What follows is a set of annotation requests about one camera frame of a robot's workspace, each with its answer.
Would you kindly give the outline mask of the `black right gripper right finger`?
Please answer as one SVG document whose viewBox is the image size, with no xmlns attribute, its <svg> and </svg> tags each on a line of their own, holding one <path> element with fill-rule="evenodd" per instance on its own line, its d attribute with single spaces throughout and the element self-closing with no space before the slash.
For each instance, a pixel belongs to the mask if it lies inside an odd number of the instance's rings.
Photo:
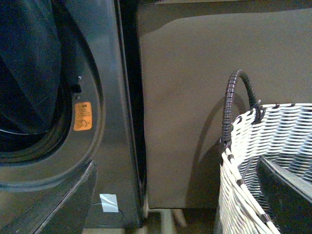
<svg viewBox="0 0 312 234">
<path fill-rule="evenodd" d="M 283 234 L 312 232 L 312 184 L 265 157 L 257 165 L 261 192 Z"/>
</svg>

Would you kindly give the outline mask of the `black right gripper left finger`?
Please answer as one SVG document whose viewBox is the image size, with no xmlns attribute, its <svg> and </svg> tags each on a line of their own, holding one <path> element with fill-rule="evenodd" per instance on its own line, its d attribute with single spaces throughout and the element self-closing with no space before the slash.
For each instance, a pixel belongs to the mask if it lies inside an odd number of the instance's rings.
<svg viewBox="0 0 312 234">
<path fill-rule="evenodd" d="M 1 228 L 2 234 L 81 234 L 97 180 L 91 160 L 27 211 Z"/>
</svg>

